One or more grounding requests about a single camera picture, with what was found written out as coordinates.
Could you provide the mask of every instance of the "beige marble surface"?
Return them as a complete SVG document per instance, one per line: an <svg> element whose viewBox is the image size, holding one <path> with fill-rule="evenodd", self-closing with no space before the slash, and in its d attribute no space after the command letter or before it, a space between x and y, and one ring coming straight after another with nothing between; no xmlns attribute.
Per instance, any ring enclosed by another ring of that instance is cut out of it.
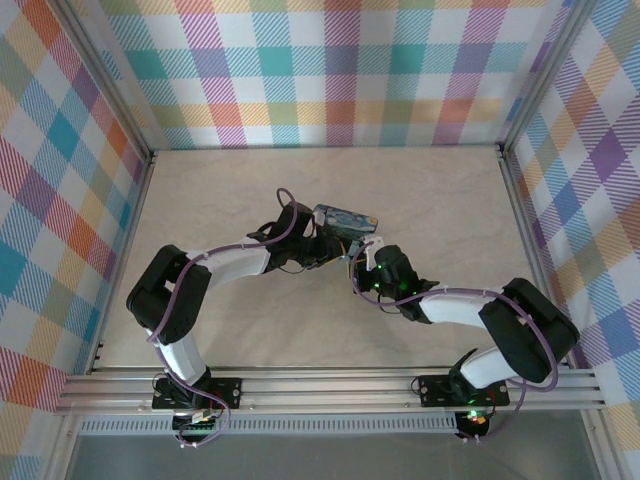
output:
<svg viewBox="0 0 640 480"><path fill-rule="evenodd" d="M451 286L530 277L491 147L163 152L151 180L100 366L157 365L125 299L165 244L206 249L275 220L279 186L380 220L424 278ZM297 265L290 263L289 268ZM385 315L351 293L346 264L244 278L213 290L195 327L219 366L450 365L486 332Z"/></svg>

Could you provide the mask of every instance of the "plaid wall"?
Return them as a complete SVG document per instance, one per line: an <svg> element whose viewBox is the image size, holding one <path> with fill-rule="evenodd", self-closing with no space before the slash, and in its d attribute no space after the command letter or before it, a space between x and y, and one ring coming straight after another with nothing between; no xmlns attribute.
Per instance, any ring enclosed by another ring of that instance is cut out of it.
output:
<svg viewBox="0 0 640 480"><path fill-rule="evenodd" d="M569 0L73 3L150 143L191 149L494 143Z"/></svg>
<svg viewBox="0 0 640 480"><path fill-rule="evenodd" d="M142 167L45 0L0 0L0 479L37 474Z"/></svg>
<svg viewBox="0 0 640 480"><path fill-rule="evenodd" d="M640 0L600 0L516 154L554 293L640 478Z"/></svg>

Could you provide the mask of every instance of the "robotic arm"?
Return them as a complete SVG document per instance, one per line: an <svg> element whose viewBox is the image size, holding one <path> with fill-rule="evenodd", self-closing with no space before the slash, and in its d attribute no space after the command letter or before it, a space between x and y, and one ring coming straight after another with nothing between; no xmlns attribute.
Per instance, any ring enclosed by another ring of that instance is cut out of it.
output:
<svg viewBox="0 0 640 480"><path fill-rule="evenodd" d="M438 282L420 279L398 246L385 246L381 237L372 235L375 219L369 219L369 225L363 229L362 222L356 222L355 227L350 222L336 225L336 218L339 216L327 218L326 207L311 211L292 202L283 207L276 222L265 224L241 240L242 248L209 256L165 246L130 293L127 308L152 334L169 305L171 286L188 263L202 257L186 272L173 309L154 343L179 379L199 390L212 391L210 371L191 333L209 289L247 275L268 273L289 260L312 269L347 257L352 262L356 293L375 291L380 297L392 299L392 303L385 305L397 304L411 321L455 322L484 328L490 333L496 343L494 348L475 356L472 350L450 371L449 388L458 401L466 402L478 390L501 380L520 376L539 383L549 375L548 352L528 324L503 300L491 296L472 298L464 289L430 291ZM291 228L286 237L269 243L282 236L288 227ZM309 229L311 234L305 236ZM556 361L576 344L579 334L575 326L527 280L512 280L502 289L501 296L515 302L531 317ZM183 393L193 408L202 408L206 399Z"/></svg>

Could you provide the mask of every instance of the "purple cable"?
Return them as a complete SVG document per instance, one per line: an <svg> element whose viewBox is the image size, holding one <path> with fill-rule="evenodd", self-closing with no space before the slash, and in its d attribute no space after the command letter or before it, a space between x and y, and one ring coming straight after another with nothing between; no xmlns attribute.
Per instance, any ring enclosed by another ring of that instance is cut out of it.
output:
<svg viewBox="0 0 640 480"><path fill-rule="evenodd" d="M375 305L376 307L382 307L382 308L397 307L399 305L404 305L405 303L409 303L409 302L412 302L413 300L418 300L420 298L435 297L438 295L448 295L448 294L497 298L505 302L511 308L513 308L513 310L520 317L522 317L525 320L525 322L527 322L527 325L529 325L529 328L531 328L531 331L533 331L534 335L542 345L542 349L544 350L544 353L547 355L549 365L551 366L551 382L549 383L549 385L546 385L544 387L539 387L536 385L530 385L525 380L523 380L522 382L516 382L514 380L509 379L508 380L509 383L522 388L522 394L520 395L520 399L518 400L518 403L516 404L516 407L514 408L513 413L509 415L509 417L507 417L507 419L504 422L502 422L496 430L494 430L488 435L485 435L485 438L495 435L497 432L505 428L506 425L511 423L513 417L522 408L522 405L524 403L524 397L527 394L527 390L532 390L536 392L550 392L556 387L556 385L558 385L558 362L556 362L553 352L551 351L549 342L547 342L547 339L544 338L544 335L542 334L538 326L535 324L533 319L522 309L522 307L520 307L520 305L518 305L516 302L511 300L509 297L502 295L501 293L494 292L491 290L479 290L474 288L444 288L439 290L431 290L429 292L421 292L421 293L418 293L417 295L412 295L411 297L405 298L403 300L398 300L395 302L377 302L375 300L371 300L370 298L367 298L358 287L358 282L356 281L355 273L356 273L356 261L358 260L358 257L360 257L362 252L364 252L365 249L370 245L373 245L373 242L365 243L354 254L351 260L350 276L351 276L351 283L353 284L353 289L355 290L355 292L360 297L362 297L367 302L369 302L371 305Z"/></svg>
<svg viewBox="0 0 640 480"><path fill-rule="evenodd" d="M180 287L182 286L184 277L187 275L187 272L189 271L189 269L193 267L196 263L198 263L200 260L202 260L207 256L215 255L216 253L220 253L220 252L226 252L228 250L237 250L239 248L246 249L246 248L265 247L267 245L271 245L273 243L279 242L280 240L282 240L283 238L285 238L287 235L291 233L291 230L293 230L293 227L295 226L296 220L298 218L298 204L296 203L296 199L293 198L293 195L289 190L287 190L286 188L278 188L278 190L276 190L276 196L278 197L278 203L280 203L280 206L282 208L284 208L284 203L280 198L280 193L285 193L293 203L293 219L291 220L291 223L289 224L287 229L281 235L278 235L276 238L272 238L271 240L267 240L265 242L250 243L246 245L243 245L240 243L235 243L233 245L225 245L223 247L213 248L211 250L203 252L200 255L192 258L189 261L189 263L187 263L184 266L184 268L180 272L180 275L178 275L178 279L176 280L176 283L173 287L173 292L171 293L171 298L169 298L169 304L167 305L167 309L165 310L164 315L162 316L162 320L160 320L160 323L158 324L156 329L153 331L153 333L149 335L149 337L147 338L147 342L152 343L156 341L156 339L158 338L158 335L160 335L162 330L164 330L164 327L167 325L167 322L169 321L169 317L171 316L171 312L173 311L173 307L176 303L176 298L178 297L178 292L180 291Z"/></svg>
<svg viewBox="0 0 640 480"><path fill-rule="evenodd" d="M202 445L206 445L207 443L209 443L213 439L217 438L222 433L222 431L225 428L227 428L227 425L229 425L229 420L231 418L231 409L229 408L229 405L227 404L227 402L222 400L220 397L217 397L216 395L213 395L212 393L205 392L204 390L200 390L198 388L194 388L191 385L189 385L187 382L185 382L183 379L181 379L171 369L171 366L169 366L169 362L167 362L166 358L164 358L164 355L162 354L162 351L158 347L155 347L155 349L156 349L156 353L158 354L158 357L160 357L160 361L164 365L165 370L167 371L167 373L171 376L171 378L176 383L178 383L183 388L189 390L190 392L193 392L196 395L200 395L202 397L208 398L209 400L212 400L212 401L216 402L218 405L221 405L222 407L224 407L224 413L225 413L225 419L226 419L225 422L218 427L218 430L216 430L214 433L212 433L211 435L207 436L204 440L198 442L197 444L194 444L193 442L187 442L182 437L182 432L184 431L186 426L183 426L178 432L178 442L180 442L181 445L184 445L186 447L194 447L194 448L195 447L201 447Z"/></svg>

